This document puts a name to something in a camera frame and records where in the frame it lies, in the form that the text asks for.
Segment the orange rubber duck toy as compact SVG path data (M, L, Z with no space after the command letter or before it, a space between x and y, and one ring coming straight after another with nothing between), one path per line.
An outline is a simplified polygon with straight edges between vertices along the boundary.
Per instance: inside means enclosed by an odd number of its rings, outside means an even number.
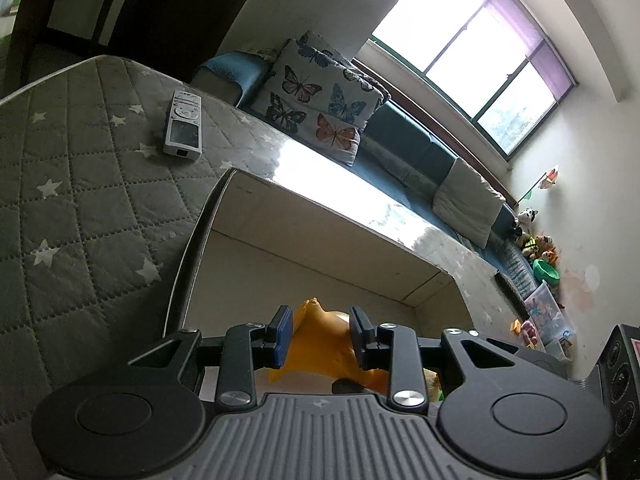
M390 378L386 370L363 370L359 366L348 315L324 310L317 298L305 300L294 312L288 355L280 370L269 371L269 381L274 384L290 373L350 379L382 394L387 392Z

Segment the yellow plush chick toy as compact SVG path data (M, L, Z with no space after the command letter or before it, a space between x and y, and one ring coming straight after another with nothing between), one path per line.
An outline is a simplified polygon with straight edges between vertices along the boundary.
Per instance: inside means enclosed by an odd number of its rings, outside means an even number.
M442 396L442 385L440 384L439 376L434 370L428 370L424 368L423 375L425 378L428 400L431 402L437 402Z

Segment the clear plastic storage box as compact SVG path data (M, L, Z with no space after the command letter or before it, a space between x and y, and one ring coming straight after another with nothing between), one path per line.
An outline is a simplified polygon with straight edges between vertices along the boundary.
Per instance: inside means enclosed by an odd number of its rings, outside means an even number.
M524 300L524 306L545 346L555 340L565 341L569 346L576 344L574 328L556 303L546 282L542 282Z

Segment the pink toy figure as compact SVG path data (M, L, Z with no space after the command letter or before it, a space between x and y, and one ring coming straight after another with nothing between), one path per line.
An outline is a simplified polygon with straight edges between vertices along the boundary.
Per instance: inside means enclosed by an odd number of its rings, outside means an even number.
M526 321L521 325L520 334L528 348L537 349L539 346L539 335L535 325Z

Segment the grey cardboard box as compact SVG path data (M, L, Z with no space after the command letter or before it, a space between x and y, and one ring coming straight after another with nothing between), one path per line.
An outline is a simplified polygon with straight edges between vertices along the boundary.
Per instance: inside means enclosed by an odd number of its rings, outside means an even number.
M198 215L172 292L168 326L221 336L267 324L281 306L317 298L326 311L360 307L372 322L423 337L472 318L454 277L435 260L283 185L240 170L217 182ZM327 394L336 379L312 373L269 381L260 393Z

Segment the small orange toy piece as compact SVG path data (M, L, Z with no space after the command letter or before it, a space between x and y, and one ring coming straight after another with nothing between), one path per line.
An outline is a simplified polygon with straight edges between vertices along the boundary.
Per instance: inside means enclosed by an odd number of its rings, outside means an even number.
M519 320L514 320L510 325L510 331L515 335L519 335L522 331L522 323Z

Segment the green plastic bowl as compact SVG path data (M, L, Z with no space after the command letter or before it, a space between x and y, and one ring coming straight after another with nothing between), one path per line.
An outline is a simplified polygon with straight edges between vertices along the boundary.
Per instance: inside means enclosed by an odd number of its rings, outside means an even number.
M560 274L552 264L544 261L544 259L536 259L533 262L532 269L534 277L541 282L546 282L550 286L556 286L560 282Z

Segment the pile of plush toys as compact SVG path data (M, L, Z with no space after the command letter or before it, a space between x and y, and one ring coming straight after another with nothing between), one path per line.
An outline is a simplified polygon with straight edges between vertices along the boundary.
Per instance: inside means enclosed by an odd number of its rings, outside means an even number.
M546 263L555 264L558 261L558 254L552 237L532 233L532 226L537 216L538 210L533 208L526 208L517 214L512 224L511 236L529 263L541 259Z

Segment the grey white cushion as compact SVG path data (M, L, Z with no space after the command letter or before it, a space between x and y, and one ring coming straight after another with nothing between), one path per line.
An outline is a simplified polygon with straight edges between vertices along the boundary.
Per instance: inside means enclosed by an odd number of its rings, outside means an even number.
M463 237L485 249L506 200L475 169L457 158L433 198L433 212Z

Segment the teal sofa bench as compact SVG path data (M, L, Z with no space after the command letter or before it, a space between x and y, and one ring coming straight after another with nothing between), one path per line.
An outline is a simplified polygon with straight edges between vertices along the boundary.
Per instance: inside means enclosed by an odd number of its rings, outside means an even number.
M271 66L258 56L231 52L201 65L191 84L248 112L260 87L273 75ZM368 121L349 170L476 252L506 274L521 297L528 297L538 283L512 240L514 214L509 206L500 210L484 248L434 214L433 197L457 159L435 133L388 102Z

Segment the white remote control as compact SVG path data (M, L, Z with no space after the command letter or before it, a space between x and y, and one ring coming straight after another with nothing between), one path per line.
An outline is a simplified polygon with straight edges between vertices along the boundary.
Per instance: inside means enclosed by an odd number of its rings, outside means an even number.
M198 160L203 151L202 115L200 96L176 90L167 116L163 152L170 156Z

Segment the butterfly print cushion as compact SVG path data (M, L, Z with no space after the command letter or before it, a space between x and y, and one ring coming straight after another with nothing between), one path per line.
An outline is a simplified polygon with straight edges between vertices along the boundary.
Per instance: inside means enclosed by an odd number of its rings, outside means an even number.
M382 84L308 30L285 44L250 110L321 154L352 166L361 133L389 99Z

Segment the dark wooden door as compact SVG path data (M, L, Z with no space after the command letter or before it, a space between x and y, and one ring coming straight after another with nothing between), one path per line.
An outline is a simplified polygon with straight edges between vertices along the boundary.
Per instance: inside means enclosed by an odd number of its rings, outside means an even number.
M22 0L1 88L109 54L190 80L221 46L246 0Z

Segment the window with green frame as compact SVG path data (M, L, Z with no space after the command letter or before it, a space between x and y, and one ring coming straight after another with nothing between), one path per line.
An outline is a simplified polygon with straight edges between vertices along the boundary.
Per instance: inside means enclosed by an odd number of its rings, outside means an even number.
M518 0L398 0L373 42L510 159L576 80Z

